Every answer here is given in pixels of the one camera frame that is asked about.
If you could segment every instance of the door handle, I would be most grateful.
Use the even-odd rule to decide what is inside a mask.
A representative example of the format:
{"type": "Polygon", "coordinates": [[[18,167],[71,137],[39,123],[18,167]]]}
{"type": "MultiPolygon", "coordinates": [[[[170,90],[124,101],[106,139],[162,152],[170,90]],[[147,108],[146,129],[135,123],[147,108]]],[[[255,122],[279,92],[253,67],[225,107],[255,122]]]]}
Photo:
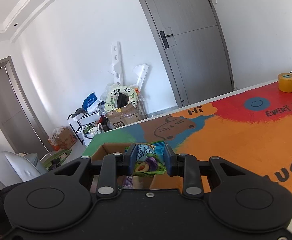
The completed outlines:
{"type": "Polygon", "coordinates": [[[174,35],[173,34],[165,35],[164,31],[160,31],[159,34],[160,34],[160,36],[161,36],[161,38],[163,40],[165,49],[168,49],[169,48],[169,44],[167,42],[167,37],[171,37],[171,36],[174,36],[174,35]]]}

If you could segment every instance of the orange speech bubble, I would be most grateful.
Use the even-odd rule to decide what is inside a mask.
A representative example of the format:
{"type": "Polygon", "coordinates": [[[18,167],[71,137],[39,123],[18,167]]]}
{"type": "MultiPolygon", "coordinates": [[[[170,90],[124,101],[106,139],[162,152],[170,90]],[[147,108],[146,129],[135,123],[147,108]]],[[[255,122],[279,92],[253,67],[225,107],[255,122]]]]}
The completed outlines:
{"type": "Polygon", "coordinates": [[[193,119],[199,117],[200,115],[209,116],[215,114],[217,112],[217,108],[213,107],[211,103],[204,104],[202,106],[195,106],[193,108],[189,108],[177,113],[172,114],[173,117],[184,117],[187,119],[193,119]]]}

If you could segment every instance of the open doorway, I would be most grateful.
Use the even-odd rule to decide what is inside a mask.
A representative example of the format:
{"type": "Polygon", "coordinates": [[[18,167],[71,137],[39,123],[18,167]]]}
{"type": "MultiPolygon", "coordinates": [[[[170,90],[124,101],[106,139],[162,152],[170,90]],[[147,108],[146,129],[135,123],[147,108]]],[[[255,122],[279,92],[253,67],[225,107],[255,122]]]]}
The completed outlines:
{"type": "Polygon", "coordinates": [[[21,87],[11,57],[0,60],[0,129],[15,153],[53,151],[21,87]]]}

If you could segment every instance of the circular pad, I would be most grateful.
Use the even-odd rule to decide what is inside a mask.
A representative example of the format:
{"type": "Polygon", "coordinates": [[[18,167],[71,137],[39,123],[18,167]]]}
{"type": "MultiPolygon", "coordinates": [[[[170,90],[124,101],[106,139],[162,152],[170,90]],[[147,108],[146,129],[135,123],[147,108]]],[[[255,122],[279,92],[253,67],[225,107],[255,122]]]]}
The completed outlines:
{"type": "Polygon", "coordinates": [[[59,205],[64,198],[64,193],[58,189],[40,188],[28,195],[27,202],[34,208],[52,208],[59,205]]]}
{"type": "Polygon", "coordinates": [[[273,197],[266,190],[247,188],[236,194],[236,200],[243,207],[249,209],[263,209],[272,204],[273,197]]]}
{"type": "Polygon", "coordinates": [[[257,175],[228,177],[210,193],[208,203],[220,220],[241,231],[287,227],[292,218],[292,194],[257,175]]]}
{"type": "Polygon", "coordinates": [[[13,226],[36,231],[61,229],[91,208],[91,195],[78,180],[55,174],[48,179],[45,175],[15,187],[6,196],[4,210],[13,226]]]}

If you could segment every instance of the yellow tape roll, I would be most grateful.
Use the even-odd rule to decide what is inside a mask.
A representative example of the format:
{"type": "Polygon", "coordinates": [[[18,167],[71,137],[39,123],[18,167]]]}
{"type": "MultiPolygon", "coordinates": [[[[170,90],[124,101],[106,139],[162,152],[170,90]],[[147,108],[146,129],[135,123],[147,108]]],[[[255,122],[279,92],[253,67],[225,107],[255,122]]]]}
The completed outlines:
{"type": "Polygon", "coordinates": [[[278,89],[285,93],[292,93],[292,74],[282,73],[278,75],[278,89]]]}

